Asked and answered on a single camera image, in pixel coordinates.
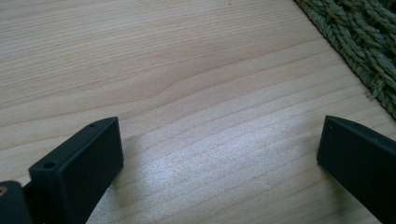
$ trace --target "black object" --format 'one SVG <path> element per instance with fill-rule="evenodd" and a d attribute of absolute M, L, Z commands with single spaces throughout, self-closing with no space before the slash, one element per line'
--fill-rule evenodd
<path fill-rule="evenodd" d="M 25 187 L 0 183 L 0 223 L 85 223 L 122 165 L 118 119 L 91 123 L 30 167 Z"/>
<path fill-rule="evenodd" d="M 318 164 L 382 223 L 396 223 L 396 142 L 359 123 L 327 116 Z"/>

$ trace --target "green woven mat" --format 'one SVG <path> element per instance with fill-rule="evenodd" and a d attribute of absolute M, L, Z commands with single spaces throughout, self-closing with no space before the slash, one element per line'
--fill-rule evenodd
<path fill-rule="evenodd" d="M 295 0 L 396 119 L 396 0 Z"/>

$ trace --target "wooden table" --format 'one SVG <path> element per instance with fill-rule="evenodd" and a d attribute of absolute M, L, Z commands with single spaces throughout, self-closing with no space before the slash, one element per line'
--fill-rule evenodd
<path fill-rule="evenodd" d="M 395 121 L 292 1 L 1 1 L 0 78 L 0 180 L 120 118 L 89 223 L 377 223 L 318 142 L 325 115 Z"/>

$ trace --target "light wood surface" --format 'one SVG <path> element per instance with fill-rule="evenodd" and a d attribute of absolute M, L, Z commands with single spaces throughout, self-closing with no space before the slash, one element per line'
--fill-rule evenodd
<path fill-rule="evenodd" d="M 377 223 L 318 142 L 325 115 L 395 121 L 292 1 L 1 1 L 0 78 L 0 180 L 120 118 L 89 223 Z"/>

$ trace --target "screw hole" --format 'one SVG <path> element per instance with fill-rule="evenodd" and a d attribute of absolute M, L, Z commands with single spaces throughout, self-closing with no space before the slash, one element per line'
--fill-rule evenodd
<path fill-rule="evenodd" d="M 0 186 L 0 197 L 7 192 L 8 188 L 5 186 Z"/>
<path fill-rule="evenodd" d="M 46 169 L 50 169 L 50 168 L 52 168 L 54 166 L 56 166 L 56 162 L 53 162 L 53 161 L 49 161 L 49 162 L 44 164 L 44 168 L 46 168 Z"/>

